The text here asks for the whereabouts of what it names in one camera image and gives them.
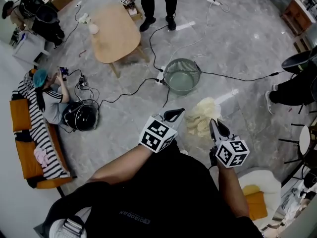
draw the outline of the tiled floor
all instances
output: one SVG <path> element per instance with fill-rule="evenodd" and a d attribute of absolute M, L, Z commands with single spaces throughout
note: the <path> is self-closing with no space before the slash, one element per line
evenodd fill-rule
<path fill-rule="evenodd" d="M 74 0 L 59 13 L 62 28 L 66 35 L 75 27 Z M 103 4 L 119 0 L 82 0 L 79 18 L 84 12 L 92 14 Z M 253 79 L 282 71 L 281 63 L 296 53 L 293 36 L 280 19 L 277 8 L 269 0 L 219 0 L 230 6 L 226 13 L 218 6 L 210 8 L 210 19 L 205 38 L 189 48 L 180 50 L 174 58 L 194 60 L 204 71 L 223 73 L 229 76 Z M 156 65 L 166 65 L 171 54 L 181 46 L 201 38 L 206 24 L 209 3 L 206 0 L 178 0 L 177 25 L 195 21 L 195 25 L 180 31 L 169 32 L 164 28 L 152 38 L 153 49 L 157 55 Z M 79 24 L 67 42 L 52 50 L 49 58 L 44 58 L 41 67 L 54 70 L 56 66 L 66 66 L 70 71 L 81 69 L 89 85 L 98 88 L 100 98 L 113 100 L 121 93 L 135 91 L 148 77 L 156 77 L 158 71 L 153 67 L 154 56 L 149 47 L 149 37 L 158 28 L 164 26 L 165 3 L 156 0 L 155 17 L 157 21 L 150 29 L 142 33 L 145 53 L 151 62 L 146 64 L 137 54 L 132 54 L 115 63 L 121 77 L 117 79 L 107 64 L 97 62 L 92 50 L 87 25 Z M 79 53 L 87 50 L 81 57 Z M 221 103 L 221 114 L 242 139 L 245 139 L 250 155 L 237 171 L 250 167 L 264 167 L 273 171 L 279 180 L 287 177 L 296 163 L 284 165 L 285 160 L 296 156 L 295 146 L 279 142 L 279 137 L 298 138 L 300 128 L 291 127 L 292 122 L 310 124 L 313 117 L 308 114 L 313 107 L 299 107 L 290 110 L 288 106 L 276 106 L 275 115 L 266 109 L 264 93 L 273 83 L 288 80 L 291 74 L 285 72 L 255 82 L 242 82 L 223 77 L 203 74 L 197 89 L 187 96 L 170 94 L 167 106 L 192 109 L 201 99 L 214 99 L 230 93 L 235 96 Z M 79 74 L 68 78 L 68 87 L 72 96 Z M 77 92 L 88 97 L 87 92 Z M 100 108 L 100 121 L 96 130 L 67 134 L 61 131 L 65 155 L 78 178 L 63 186 L 66 193 L 82 185 L 93 172 L 120 156 L 137 144 L 139 133 L 150 115 L 164 104 L 167 89 L 155 83 L 146 82 L 140 91 L 132 97 L 122 97 L 116 103 L 103 103 Z M 210 166 L 209 149 L 211 139 L 198 138 L 186 132 L 185 122 L 179 130 L 179 141 L 189 155 Z M 211 169 L 214 178 L 217 168 Z"/>

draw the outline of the white vase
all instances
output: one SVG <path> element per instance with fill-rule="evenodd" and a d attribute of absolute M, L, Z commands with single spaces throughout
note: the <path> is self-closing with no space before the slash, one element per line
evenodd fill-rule
<path fill-rule="evenodd" d="M 98 26 L 95 25 L 95 24 L 93 24 L 93 23 L 89 24 L 88 28 L 89 28 L 89 32 L 90 32 L 91 34 L 97 34 L 98 31 L 99 31 Z"/>

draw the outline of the person's right hand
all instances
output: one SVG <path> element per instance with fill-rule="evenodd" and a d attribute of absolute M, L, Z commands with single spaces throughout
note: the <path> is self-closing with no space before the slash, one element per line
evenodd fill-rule
<path fill-rule="evenodd" d="M 64 82 L 64 81 L 63 81 L 63 76 L 62 76 L 60 70 L 58 70 L 58 72 L 57 72 L 56 79 L 57 79 L 60 83 Z"/>

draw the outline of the teal cap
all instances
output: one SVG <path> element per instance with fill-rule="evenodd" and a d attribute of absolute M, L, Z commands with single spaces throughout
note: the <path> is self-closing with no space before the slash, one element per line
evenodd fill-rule
<path fill-rule="evenodd" d="M 37 70 L 33 75 L 33 85 L 35 88 L 41 87 L 44 85 L 45 80 L 48 76 L 48 73 L 44 69 Z"/>

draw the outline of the pink cloth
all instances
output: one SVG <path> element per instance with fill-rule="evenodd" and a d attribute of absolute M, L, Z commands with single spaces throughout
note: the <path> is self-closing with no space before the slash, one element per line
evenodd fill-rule
<path fill-rule="evenodd" d="M 49 164 L 49 158 L 46 155 L 46 150 L 42 150 L 41 148 L 34 149 L 34 156 L 38 163 L 42 165 L 42 168 L 46 168 Z"/>

